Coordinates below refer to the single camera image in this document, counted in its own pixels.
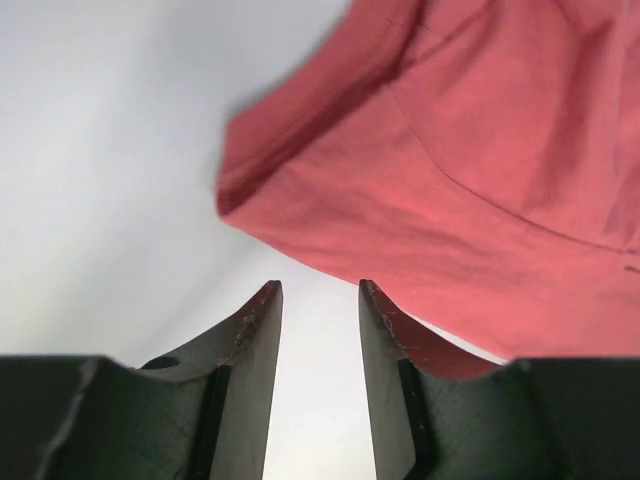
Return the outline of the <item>salmon pink t shirt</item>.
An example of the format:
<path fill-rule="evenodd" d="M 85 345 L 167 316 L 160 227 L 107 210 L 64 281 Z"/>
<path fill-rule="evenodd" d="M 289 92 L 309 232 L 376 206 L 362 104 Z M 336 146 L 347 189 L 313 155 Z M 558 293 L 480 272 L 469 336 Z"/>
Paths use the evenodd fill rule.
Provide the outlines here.
<path fill-rule="evenodd" d="M 639 5 L 357 1 L 228 124 L 229 225 L 501 360 L 639 352 Z"/>

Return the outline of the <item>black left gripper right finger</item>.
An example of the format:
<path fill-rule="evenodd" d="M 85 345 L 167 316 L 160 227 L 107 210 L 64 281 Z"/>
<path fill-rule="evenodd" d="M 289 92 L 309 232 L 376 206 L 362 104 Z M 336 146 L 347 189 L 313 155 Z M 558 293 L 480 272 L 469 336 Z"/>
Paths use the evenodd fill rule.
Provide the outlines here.
<path fill-rule="evenodd" d="M 639 362 L 476 357 L 374 282 L 359 321 L 380 479 L 635 479 Z"/>

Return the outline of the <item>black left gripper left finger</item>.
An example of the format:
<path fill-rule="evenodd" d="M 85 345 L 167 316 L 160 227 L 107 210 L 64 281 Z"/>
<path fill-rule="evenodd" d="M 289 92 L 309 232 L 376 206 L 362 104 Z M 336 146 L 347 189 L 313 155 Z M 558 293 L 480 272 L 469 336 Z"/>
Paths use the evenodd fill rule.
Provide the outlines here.
<path fill-rule="evenodd" d="M 259 479 L 281 334 L 281 284 L 132 368 L 104 356 L 1 359 L 5 479 Z"/>

